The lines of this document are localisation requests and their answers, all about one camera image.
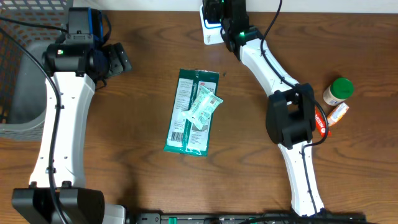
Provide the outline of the white teal wipes packet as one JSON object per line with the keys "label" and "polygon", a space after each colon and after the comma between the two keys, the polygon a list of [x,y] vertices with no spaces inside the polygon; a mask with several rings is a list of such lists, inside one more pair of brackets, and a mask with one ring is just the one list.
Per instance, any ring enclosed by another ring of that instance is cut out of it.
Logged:
{"label": "white teal wipes packet", "polygon": [[197,130],[201,131],[211,118],[215,109],[223,102],[211,90],[200,86],[197,97],[188,111],[181,112],[183,118],[189,120]]}

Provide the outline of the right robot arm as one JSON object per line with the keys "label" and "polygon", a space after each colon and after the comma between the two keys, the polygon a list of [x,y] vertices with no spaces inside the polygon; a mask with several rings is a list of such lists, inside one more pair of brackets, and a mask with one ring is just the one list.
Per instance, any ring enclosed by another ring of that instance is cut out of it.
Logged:
{"label": "right robot arm", "polygon": [[266,32],[250,24],[245,1],[203,0],[200,15],[205,44],[224,43],[254,74],[267,101],[266,129],[280,149],[292,191],[292,210],[316,217],[323,208],[312,162],[315,110],[310,84],[292,78],[270,52]]}

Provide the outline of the green lid jar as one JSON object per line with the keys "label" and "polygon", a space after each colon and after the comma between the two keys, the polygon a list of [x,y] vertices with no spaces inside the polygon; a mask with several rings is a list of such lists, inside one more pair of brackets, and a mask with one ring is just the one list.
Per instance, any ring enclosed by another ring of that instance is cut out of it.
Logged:
{"label": "green lid jar", "polygon": [[347,78],[337,78],[323,93],[323,100],[330,106],[336,106],[354,93],[354,85]]}

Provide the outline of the small orange box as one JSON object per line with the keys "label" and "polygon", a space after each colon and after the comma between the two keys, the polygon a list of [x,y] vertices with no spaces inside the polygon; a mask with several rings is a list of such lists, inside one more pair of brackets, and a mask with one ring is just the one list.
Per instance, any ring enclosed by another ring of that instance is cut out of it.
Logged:
{"label": "small orange box", "polygon": [[336,124],[349,110],[346,103],[340,103],[327,117],[328,125],[333,126]]}

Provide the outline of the red coffee stick sachet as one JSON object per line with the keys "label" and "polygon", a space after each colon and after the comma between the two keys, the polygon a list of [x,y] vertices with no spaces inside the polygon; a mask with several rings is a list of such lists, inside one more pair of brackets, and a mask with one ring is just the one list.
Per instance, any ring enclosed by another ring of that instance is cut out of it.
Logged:
{"label": "red coffee stick sachet", "polygon": [[326,124],[317,107],[315,107],[315,124],[320,136],[323,137],[326,133]]}

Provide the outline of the green white glove package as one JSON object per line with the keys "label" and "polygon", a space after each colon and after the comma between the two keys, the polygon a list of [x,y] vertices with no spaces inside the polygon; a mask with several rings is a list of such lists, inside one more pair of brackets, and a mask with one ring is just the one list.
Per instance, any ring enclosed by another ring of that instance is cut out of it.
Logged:
{"label": "green white glove package", "polygon": [[207,87],[216,95],[218,80],[219,74],[216,72],[180,70],[165,151],[191,156],[206,156],[208,154],[213,115],[199,131],[189,120],[182,117],[181,112],[191,108],[200,86]]}

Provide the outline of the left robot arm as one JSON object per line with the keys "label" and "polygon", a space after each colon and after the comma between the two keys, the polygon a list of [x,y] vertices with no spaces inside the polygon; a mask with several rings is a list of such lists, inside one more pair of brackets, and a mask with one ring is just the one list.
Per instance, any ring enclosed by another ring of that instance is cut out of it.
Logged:
{"label": "left robot arm", "polygon": [[45,76],[47,104],[39,156],[26,188],[12,193],[13,208],[29,223],[132,223],[123,205],[108,204],[85,186],[88,111],[96,84],[131,70],[111,24],[100,10],[72,7],[67,29],[36,61]]}

